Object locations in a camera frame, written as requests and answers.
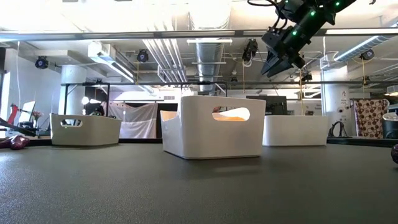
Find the gray tabletop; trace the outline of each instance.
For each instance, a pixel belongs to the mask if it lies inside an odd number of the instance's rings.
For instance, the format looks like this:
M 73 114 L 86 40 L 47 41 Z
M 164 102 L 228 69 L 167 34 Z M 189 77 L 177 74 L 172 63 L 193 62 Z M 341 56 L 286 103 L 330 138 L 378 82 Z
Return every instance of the gray tabletop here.
M 388 148 L 210 161 L 161 144 L 0 150 L 0 223 L 397 223 L 397 209 Z

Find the bin handle cutout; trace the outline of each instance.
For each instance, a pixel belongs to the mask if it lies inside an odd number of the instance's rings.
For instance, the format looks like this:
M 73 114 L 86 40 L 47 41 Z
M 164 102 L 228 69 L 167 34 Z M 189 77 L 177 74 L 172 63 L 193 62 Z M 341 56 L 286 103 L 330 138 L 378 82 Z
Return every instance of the bin handle cutout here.
M 213 118 L 216 121 L 247 121 L 250 118 L 250 112 L 247 108 L 235 108 L 220 112 L 227 106 L 216 106 L 213 108 Z
M 79 119 L 63 119 L 60 124 L 64 128 L 79 128 L 83 125 L 83 121 Z

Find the pillar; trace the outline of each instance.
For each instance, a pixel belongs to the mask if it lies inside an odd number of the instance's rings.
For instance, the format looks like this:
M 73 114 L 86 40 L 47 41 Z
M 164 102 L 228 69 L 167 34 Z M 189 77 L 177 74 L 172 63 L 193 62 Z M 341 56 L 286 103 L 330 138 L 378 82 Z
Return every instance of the pillar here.
M 61 83 L 83 83 L 86 81 L 87 70 L 77 65 L 64 65 L 61 72 Z M 82 114 L 81 99 L 85 96 L 85 87 L 77 86 L 72 92 L 73 85 L 68 87 L 67 114 Z M 58 113 L 63 114 L 65 104 L 65 86 L 61 86 Z
M 348 81 L 347 66 L 324 69 L 321 73 L 323 81 Z M 348 85 L 327 84 L 322 85 L 322 113 L 328 116 L 329 127 L 336 121 L 344 124 L 348 136 L 352 136 L 351 107 L 349 102 Z M 340 125 L 335 127 L 334 135 L 338 136 Z

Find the patterned fabric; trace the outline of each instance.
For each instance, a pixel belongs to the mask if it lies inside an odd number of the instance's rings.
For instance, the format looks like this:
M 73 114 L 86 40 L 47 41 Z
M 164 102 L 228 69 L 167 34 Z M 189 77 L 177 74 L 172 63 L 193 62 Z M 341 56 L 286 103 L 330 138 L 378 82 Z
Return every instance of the patterned fabric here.
M 387 113 L 387 100 L 354 100 L 357 136 L 380 139 L 383 137 L 382 117 Z

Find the white storage bin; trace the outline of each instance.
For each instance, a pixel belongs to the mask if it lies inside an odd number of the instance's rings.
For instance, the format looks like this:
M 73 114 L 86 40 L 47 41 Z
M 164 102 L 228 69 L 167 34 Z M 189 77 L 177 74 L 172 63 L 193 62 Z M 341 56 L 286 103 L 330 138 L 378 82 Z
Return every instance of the white storage bin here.
M 237 109 L 213 113 L 218 106 Z M 186 159 L 259 156 L 265 110 L 263 100 L 184 96 L 177 112 L 161 111 L 163 150 Z
M 327 116 L 265 116 L 262 145 L 324 146 L 328 130 Z
M 79 120 L 79 125 L 63 125 L 63 120 Z M 102 146 L 117 144 L 121 120 L 104 116 L 51 114 L 51 140 L 59 146 Z

